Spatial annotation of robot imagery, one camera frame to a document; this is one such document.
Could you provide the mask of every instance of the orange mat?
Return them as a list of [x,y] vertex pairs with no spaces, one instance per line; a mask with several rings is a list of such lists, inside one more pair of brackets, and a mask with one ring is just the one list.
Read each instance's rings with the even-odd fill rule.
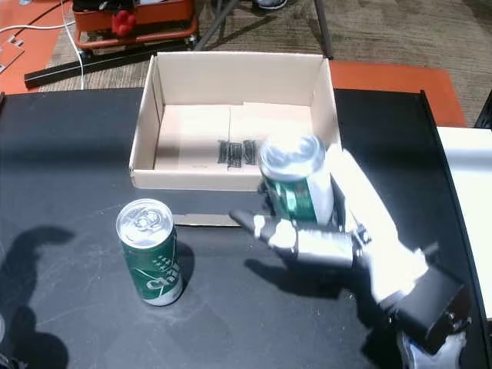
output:
[[398,92],[425,90],[436,125],[467,127],[453,82],[442,69],[352,61],[331,61],[330,68],[335,88]]
[[[27,25],[56,4],[58,4],[58,0],[34,0],[31,4],[24,6],[20,6],[18,0],[0,2],[0,28],[10,25]],[[70,7],[71,2],[64,4],[65,11],[69,10]],[[58,7],[33,25],[49,26],[61,24],[63,24],[62,10]],[[24,85],[24,74],[46,68],[55,49],[60,31],[63,31],[63,28],[47,31],[25,29],[18,36],[18,39],[24,41],[22,46],[25,50],[24,54],[0,74],[0,90],[8,94],[37,91],[36,88],[28,91]],[[18,32],[18,29],[0,33],[0,45],[16,32]]]

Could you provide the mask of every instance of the shoe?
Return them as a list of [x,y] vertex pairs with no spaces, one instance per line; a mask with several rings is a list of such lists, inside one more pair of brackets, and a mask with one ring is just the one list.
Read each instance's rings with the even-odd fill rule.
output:
[[278,10],[287,4],[287,0],[254,0],[254,3],[263,10]]

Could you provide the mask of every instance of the black table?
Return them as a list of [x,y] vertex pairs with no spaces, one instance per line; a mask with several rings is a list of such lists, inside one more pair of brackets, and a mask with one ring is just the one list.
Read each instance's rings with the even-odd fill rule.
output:
[[[470,288],[462,367],[490,363],[480,291],[447,166],[418,94],[336,91],[342,141],[410,248],[437,241]],[[363,368],[400,365],[368,290],[286,271],[238,228],[179,228],[188,285],[141,302],[115,219],[129,201],[177,214],[258,209],[256,194],[133,188],[128,156],[141,89],[8,96],[0,114],[0,351],[30,367]]]

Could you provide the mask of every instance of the can label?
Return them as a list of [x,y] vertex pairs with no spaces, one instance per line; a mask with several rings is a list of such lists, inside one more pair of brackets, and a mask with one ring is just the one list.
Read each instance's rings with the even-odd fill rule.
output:
[[279,217],[327,224],[333,211],[333,189],[324,168],[297,181],[264,176],[275,214]]
[[139,294],[147,302],[169,304],[181,293],[176,230],[161,244],[137,249],[123,242],[125,259]]

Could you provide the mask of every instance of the white cable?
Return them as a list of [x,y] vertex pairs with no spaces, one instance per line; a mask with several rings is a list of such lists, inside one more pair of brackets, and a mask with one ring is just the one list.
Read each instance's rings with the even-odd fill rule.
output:
[[[75,21],[67,23],[67,25],[73,25]],[[45,29],[58,29],[58,28],[64,28],[65,24],[63,25],[50,25],[50,26],[40,26],[40,25],[10,25],[5,28],[0,29],[0,33],[8,31],[9,29],[18,29],[18,28],[28,28],[28,29],[38,29],[38,30],[45,30]]]
[[77,55],[78,63],[80,64],[80,89],[84,89],[84,65],[82,64],[82,58],[80,57],[80,53],[78,52],[77,46],[75,45],[74,39],[71,36],[70,30],[68,29],[68,23],[65,20],[65,12],[63,11],[63,0],[60,0],[61,2],[61,16],[63,17],[63,24],[65,26],[65,30],[67,32],[67,36],[70,39],[71,46],[75,50],[75,54]]

